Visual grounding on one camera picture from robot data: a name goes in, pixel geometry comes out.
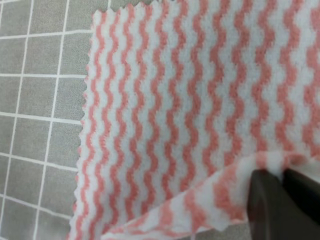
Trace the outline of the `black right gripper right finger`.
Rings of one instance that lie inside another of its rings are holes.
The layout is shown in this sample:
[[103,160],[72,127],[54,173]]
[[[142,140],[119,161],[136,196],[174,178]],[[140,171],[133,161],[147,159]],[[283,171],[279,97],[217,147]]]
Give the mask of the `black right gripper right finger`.
[[302,173],[287,169],[282,185],[295,204],[319,225],[320,184]]

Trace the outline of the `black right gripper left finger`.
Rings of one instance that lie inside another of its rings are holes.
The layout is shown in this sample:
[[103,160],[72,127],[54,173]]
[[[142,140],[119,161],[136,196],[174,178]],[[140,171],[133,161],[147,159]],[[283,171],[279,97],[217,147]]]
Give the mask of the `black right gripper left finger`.
[[318,240],[320,225],[308,217],[266,170],[250,178],[246,212],[253,240]]

